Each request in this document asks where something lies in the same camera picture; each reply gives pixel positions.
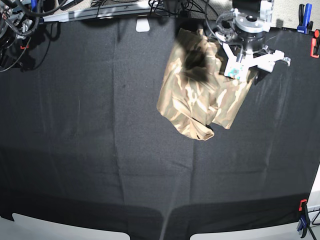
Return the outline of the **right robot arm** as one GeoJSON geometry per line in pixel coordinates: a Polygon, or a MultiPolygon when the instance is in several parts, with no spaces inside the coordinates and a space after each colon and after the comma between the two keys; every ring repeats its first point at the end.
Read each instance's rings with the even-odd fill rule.
{"type": "Polygon", "coordinates": [[[54,14],[65,0],[2,0],[0,2],[0,72],[22,68],[20,59],[44,17],[54,14]],[[20,42],[21,54],[14,58],[9,48],[20,42]]]}

